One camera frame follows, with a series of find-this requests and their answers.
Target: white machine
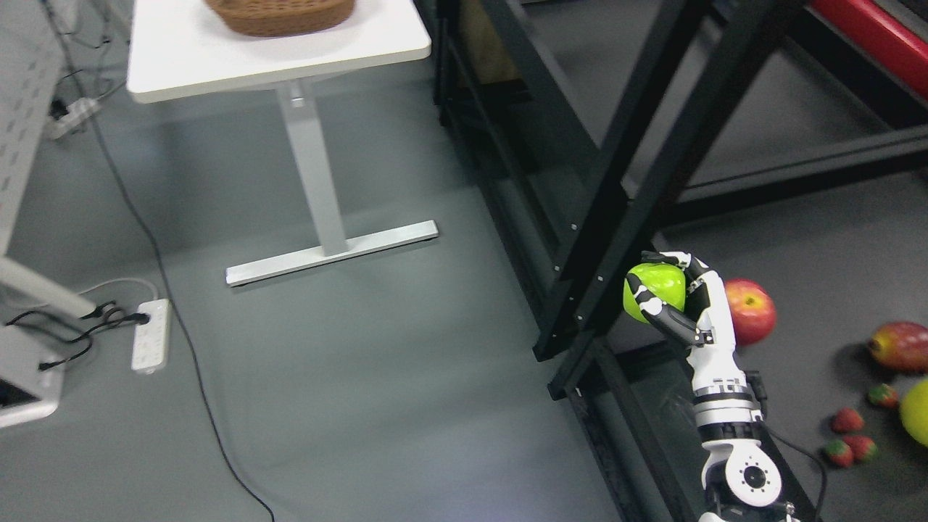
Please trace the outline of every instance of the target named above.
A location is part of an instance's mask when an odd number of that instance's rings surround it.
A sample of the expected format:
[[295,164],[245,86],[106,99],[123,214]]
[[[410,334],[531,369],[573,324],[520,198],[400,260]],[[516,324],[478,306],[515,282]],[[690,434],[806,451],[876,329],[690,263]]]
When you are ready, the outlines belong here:
[[58,408],[64,365],[39,368],[58,359],[21,328],[0,330],[0,428],[47,417]]
[[687,310],[697,318],[667,305],[635,274],[625,277],[641,314],[690,350],[693,410],[702,447],[709,451],[702,468],[708,510],[699,522],[743,520],[752,511],[763,512],[765,519],[772,515],[772,519],[798,522],[793,504],[779,501],[780,470],[758,439],[766,394],[759,381],[735,363],[735,332],[722,278],[683,252],[643,252],[641,260],[683,270],[689,283]]

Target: electrical cord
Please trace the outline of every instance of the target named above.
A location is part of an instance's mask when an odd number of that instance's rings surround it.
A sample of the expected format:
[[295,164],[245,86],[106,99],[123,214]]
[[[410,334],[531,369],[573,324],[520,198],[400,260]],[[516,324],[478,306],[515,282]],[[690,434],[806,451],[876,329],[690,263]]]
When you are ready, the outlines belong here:
[[[121,313],[122,317],[115,319],[115,320],[111,320],[110,317],[112,317],[112,315],[116,313]],[[73,339],[67,339],[65,337],[62,337],[61,335],[58,335],[57,333],[54,333],[48,330],[44,326],[39,326],[37,324],[30,324],[28,322],[22,322],[22,320],[26,319],[27,317],[33,316],[33,315],[38,315],[47,320],[51,320],[52,322],[56,323],[59,326],[62,326],[68,330],[71,330],[74,333],[78,333],[78,336],[74,337]],[[69,324],[62,318],[54,314],[44,312],[43,310],[29,310],[27,312],[21,313],[15,318],[13,318],[12,320],[7,321],[6,326],[17,326],[19,328],[22,328],[23,330],[29,330],[32,332],[42,333],[65,345],[73,345],[81,341],[87,342],[87,345],[84,347],[83,350],[77,352],[76,354],[70,357],[57,360],[54,362],[43,362],[39,364],[39,371],[44,372],[46,370],[50,370],[66,362],[71,362],[79,358],[80,356],[85,355],[87,352],[89,352],[90,348],[92,348],[94,345],[94,338],[91,334],[93,332],[96,332],[97,330],[101,330],[101,329],[113,330],[115,328],[120,328],[122,326],[129,326],[129,325],[134,325],[134,324],[145,324],[146,322],[148,322],[147,314],[136,313],[136,314],[126,315],[125,310],[123,310],[122,308],[111,307],[108,310],[102,322],[100,322],[96,326],[88,330],[85,330],[85,331],[81,331],[80,328],[77,328],[76,326]]]
[[[74,63],[71,60],[71,52],[68,49],[67,43],[64,41],[64,36],[57,30],[55,25],[55,15],[52,11],[51,6],[43,2],[43,0],[37,0],[39,4],[45,10],[45,17],[48,20],[52,32],[55,34],[56,39],[58,40],[58,45],[61,47],[61,52],[64,54],[65,64],[68,67],[69,71],[73,71]],[[73,75],[71,79],[74,82],[74,86],[77,88],[78,93],[81,98],[84,98],[84,87],[81,85],[80,79],[77,75]],[[216,440],[216,446],[219,448],[219,452],[222,454],[223,461],[226,463],[226,468],[229,470],[229,473],[235,478],[236,482],[244,489],[256,502],[258,502],[265,511],[270,515],[271,522],[276,522],[276,517],[274,515],[274,510],[271,509],[267,502],[261,499],[247,484],[242,480],[238,475],[235,467],[232,465],[231,460],[229,459],[228,453],[226,452],[226,446],[223,444],[222,436],[219,435],[219,427],[216,425],[215,416],[213,415],[213,408],[210,406],[210,401],[206,397],[206,388],[203,385],[203,376],[200,370],[200,360],[197,357],[197,350],[194,347],[193,339],[190,336],[190,331],[187,328],[184,318],[180,313],[180,309],[177,307],[177,302],[174,300],[174,293],[171,290],[171,284],[168,281],[167,270],[164,268],[164,259],[161,256],[161,248],[158,246],[158,241],[155,239],[154,233],[152,233],[151,228],[145,223],[145,220],[139,214],[138,209],[135,207],[135,204],[132,201],[132,198],[129,196],[129,191],[125,186],[125,183],[122,181],[122,175],[119,172],[119,168],[116,166],[116,162],[113,160],[110,150],[107,147],[106,141],[103,138],[103,132],[100,130],[100,125],[97,122],[95,114],[91,114],[88,118],[90,122],[90,127],[94,132],[94,136],[97,139],[97,145],[100,147],[100,151],[103,153],[103,157],[106,160],[107,167],[110,170],[110,174],[113,177],[113,181],[116,184],[116,187],[119,189],[120,195],[122,196],[122,202],[125,203],[126,208],[129,213],[132,215],[133,219],[137,223],[138,227],[145,234],[145,237],[148,239],[148,243],[151,246],[151,250],[155,255],[155,262],[158,265],[158,271],[161,274],[161,280],[164,283],[164,292],[167,294],[168,299],[174,304],[174,314],[177,316],[177,323],[180,326],[181,332],[184,335],[185,340],[187,341],[187,346],[190,348],[190,355],[193,358],[193,368],[194,373],[197,375],[197,385],[200,388],[200,397],[203,401],[203,406],[206,409],[206,414],[209,417],[210,426],[213,429],[213,435]]]
[[782,442],[783,444],[790,447],[791,449],[798,451],[802,453],[803,455],[805,455],[806,457],[808,457],[818,467],[818,472],[821,474],[821,486],[818,487],[818,500],[816,501],[815,515],[812,518],[812,521],[819,522],[820,521],[819,515],[821,515],[821,506],[822,504],[825,503],[825,490],[828,488],[828,470],[825,469],[825,464],[823,464],[818,457],[812,454],[811,451],[804,450],[798,445],[793,444],[792,442],[784,438],[782,435],[778,434],[776,431],[771,429],[770,426],[767,426],[767,431],[776,440]]

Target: black metal frame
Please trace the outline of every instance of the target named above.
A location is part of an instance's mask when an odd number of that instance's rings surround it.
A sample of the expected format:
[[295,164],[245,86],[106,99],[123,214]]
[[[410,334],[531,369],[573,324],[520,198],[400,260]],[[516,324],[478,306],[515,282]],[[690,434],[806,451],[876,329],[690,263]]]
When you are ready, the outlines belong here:
[[[531,217],[551,261],[551,284],[544,274],[533,271],[529,247],[515,225],[513,213],[517,211],[495,189],[494,173],[476,169],[478,185],[539,324],[536,358],[550,359],[567,350],[548,391],[552,398],[567,398],[571,403],[610,493],[628,519],[644,519],[644,510],[628,487],[629,477],[621,469],[602,421],[578,390],[579,380],[594,366],[602,371],[622,414],[635,426],[638,448],[673,518],[695,520],[683,508],[679,485],[668,473],[665,456],[650,443],[649,428],[642,422],[646,419],[629,393],[623,357],[617,359],[602,340],[622,313],[621,282],[637,263],[638,251],[651,247],[655,233],[667,225],[928,164],[924,100],[836,35],[804,3],[752,0],[735,7],[723,0],[714,4],[710,0],[664,0],[597,150],[565,94],[570,92],[566,76],[531,30],[516,0],[482,1],[522,73],[524,84],[516,85],[515,91],[479,84],[458,38],[458,2],[439,2],[435,101],[441,120],[464,142],[469,140],[468,133],[479,129],[520,189],[523,210]],[[707,15],[724,23],[721,40],[647,175],[634,193],[628,193],[623,185],[625,171]],[[713,172],[707,177],[716,181],[690,184],[728,117],[791,27],[796,44],[895,130],[781,157],[709,167]],[[893,103],[885,103],[886,93],[892,93]],[[565,161],[577,172],[587,173],[587,194],[567,223],[548,217],[509,136],[505,106],[527,96],[543,105],[551,124],[558,127]],[[768,437],[765,444],[775,460],[781,459]],[[792,475],[788,480],[791,488],[802,491]],[[801,510],[808,514],[811,503],[804,493],[802,498]]]
[[[755,1],[734,13],[635,200],[622,214],[615,232],[598,238],[608,248],[587,279],[589,285],[582,298],[567,298],[551,305],[557,310],[552,324],[560,328],[542,332],[535,345],[537,358],[548,359],[568,347],[571,336],[564,335],[565,331],[592,329],[604,334],[612,327],[621,311],[624,274],[637,263],[638,252],[660,227],[658,216],[665,215],[677,202],[803,5],[802,1]],[[562,326],[571,322],[573,328]]]
[[[567,349],[572,339],[585,329],[582,323],[588,321],[589,312],[576,312],[581,296],[588,288],[608,286],[602,284],[608,283],[608,272],[597,270],[599,261],[606,254],[608,238],[616,236],[619,217],[627,214],[632,198],[641,200],[642,194],[641,190],[629,194],[623,189],[623,174],[677,70],[682,53],[703,15],[712,14],[728,24],[735,10],[724,0],[715,0],[713,4],[709,0],[665,0],[662,3],[603,146],[597,150],[572,109],[565,74],[532,31],[517,0],[482,2],[522,73],[524,83],[517,87],[527,87],[527,90],[510,90],[504,97],[493,92],[493,86],[480,85],[477,81],[458,38],[458,4],[456,0],[439,0],[438,3],[435,101],[441,108],[442,122],[452,126],[459,135],[466,134],[462,131],[464,128],[482,128],[501,158],[502,169],[519,189],[521,211],[512,209],[498,193],[494,187],[497,176],[493,172],[477,169],[483,196],[539,325],[535,356],[539,360],[549,359]],[[791,38],[822,62],[829,72],[845,81],[879,117],[902,130],[779,158],[712,168],[709,177],[718,181],[711,183],[687,186],[683,180],[683,187],[680,187],[676,181],[668,180],[664,189],[654,191],[660,195],[660,208],[651,209],[651,213],[660,210],[662,218],[657,226],[639,230],[641,233],[631,241],[634,243],[632,250],[648,247],[649,235],[660,226],[909,170],[928,160],[928,136],[925,134],[928,127],[908,128],[915,123],[928,122],[924,101],[914,97],[872,60],[835,35],[818,15],[801,10],[795,23],[800,30],[793,28]],[[820,46],[827,52],[817,52]],[[465,88],[458,88],[458,81]],[[886,93],[892,94],[894,103],[884,102]],[[545,107],[548,121],[558,128],[563,140],[554,145],[562,146],[565,161],[578,172],[587,173],[587,195],[576,205],[575,215],[567,223],[552,221],[548,209],[534,192],[528,179],[530,174],[522,167],[523,161],[507,130],[506,104],[528,97]],[[896,101],[901,110],[896,109]],[[476,117],[468,120],[468,112]],[[717,113],[715,108],[709,112]],[[667,192],[667,188],[673,188],[676,194]],[[550,260],[553,274],[538,274],[533,268],[532,246],[519,232],[515,212],[524,212],[534,224],[534,232]],[[630,229],[626,226],[624,233]],[[606,324],[614,319],[610,315],[611,312],[605,313],[602,319],[592,316],[597,318],[598,332],[608,328]]]

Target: robotic hand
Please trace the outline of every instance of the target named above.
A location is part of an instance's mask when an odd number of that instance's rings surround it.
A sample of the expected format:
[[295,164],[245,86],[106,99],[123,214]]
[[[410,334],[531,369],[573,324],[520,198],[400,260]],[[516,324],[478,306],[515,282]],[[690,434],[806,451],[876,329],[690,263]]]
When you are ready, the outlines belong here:
[[689,284],[687,310],[696,320],[655,296],[635,274],[626,276],[641,314],[662,333],[690,347],[693,409],[702,447],[709,451],[702,468],[708,511],[699,522],[741,519],[750,511],[798,522],[791,503],[777,502],[780,471],[761,449],[756,431],[764,421],[758,402],[766,396],[759,381],[735,364],[735,332],[722,279],[683,252],[643,252],[641,260],[679,267]]

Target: red apple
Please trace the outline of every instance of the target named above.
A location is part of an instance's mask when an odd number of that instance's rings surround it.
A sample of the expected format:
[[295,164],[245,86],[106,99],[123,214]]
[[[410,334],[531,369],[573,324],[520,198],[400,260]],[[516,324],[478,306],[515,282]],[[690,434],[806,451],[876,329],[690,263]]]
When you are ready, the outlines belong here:
[[777,309],[761,285],[746,279],[728,280],[725,281],[725,294],[738,346],[752,345],[773,332]]

